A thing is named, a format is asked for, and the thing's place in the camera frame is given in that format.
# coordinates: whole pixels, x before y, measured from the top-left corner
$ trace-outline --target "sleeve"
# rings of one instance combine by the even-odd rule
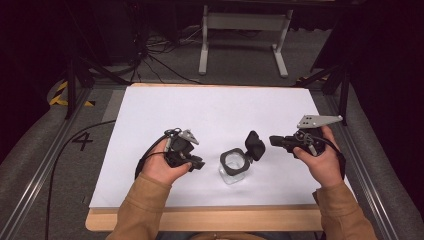
[[[328,240],[377,239],[374,229],[346,184],[317,190],[321,224]]]
[[[106,238],[155,239],[171,186],[140,174],[118,210],[118,221]]]

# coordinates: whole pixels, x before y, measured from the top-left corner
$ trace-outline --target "aluminum rail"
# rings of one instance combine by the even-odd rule
[[[333,96],[326,96],[326,100],[333,115],[338,114],[338,104]],[[399,239],[396,231],[393,227],[392,222],[390,221],[389,216],[387,215],[386,209],[384,208],[381,197],[372,182],[370,175],[368,174],[367,168],[365,167],[364,161],[362,160],[358,149],[355,146],[355,142],[352,139],[352,136],[347,127],[343,127],[341,124],[334,124],[334,127],[337,128],[342,133],[342,137],[345,140],[349,153],[352,156],[353,167],[356,175],[358,176],[359,182],[364,190],[365,197],[367,198],[368,204],[371,207],[371,210],[374,214],[378,227],[383,235],[385,240],[396,240]]]
[[[83,88],[77,99],[76,109],[72,116],[65,120],[60,126],[58,133],[53,140],[52,145],[47,151],[46,155],[43,158],[40,166],[38,167],[33,178],[29,182],[25,192],[23,193],[19,203],[15,207],[15,210],[9,217],[6,225],[0,233],[0,240],[9,240],[14,239],[16,233],[18,232],[20,226],[25,220],[26,215],[28,214],[32,204],[38,196],[44,182],[46,181],[49,173],[52,170],[55,159],[66,141],[65,137],[67,136],[73,122],[75,121],[78,112],[84,106],[85,101],[87,101],[88,96],[90,95],[91,89]]]

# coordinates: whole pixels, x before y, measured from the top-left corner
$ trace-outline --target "hand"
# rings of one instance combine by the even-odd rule
[[[164,158],[165,153],[161,153],[165,150],[167,140],[162,140],[153,148],[149,154],[157,154],[151,155],[146,159],[141,172],[161,183],[172,185],[175,180],[188,172],[191,168],[191,163],[185,163],[179,167],[171,168]]]
[[[328,126],[323,126],[321,130],[323,132],[323,137],[330,140],[337,149],[339,149],[331,129]],[[335,186],[343,181],[336,151],[330,146],[326,145],[325,151],[317,157],[310,155],[299,147],[294,148],[293,152],[308,166],[312,177],[314,177],[322,187]]]

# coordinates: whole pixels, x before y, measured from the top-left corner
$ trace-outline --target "wrist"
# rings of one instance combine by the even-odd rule
[[[344,182],[344,181],[340,177],[340,178],[337,178],[337,179],[333,179],[331,181],[321,182],[320,184],[321,184],[321,188],[331,188],[331,187],[339,185],[342,182]]]

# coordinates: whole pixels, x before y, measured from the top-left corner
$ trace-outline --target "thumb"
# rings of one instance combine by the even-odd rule
[[[293,153],[296,154],[296,156],[309,167],[311,155],[308,152],[301,149],[300,147],[295,147],[293,149]]]
[[[190,168],[191,168],[192,165],[193,164],[191,162],[184,163],[183,165],[174,168],[174,170],[176,172],[178,172],[178,175],[179,176],[182,176],[182,175],[186,174],[188,172],[188,170],[190,170]]]

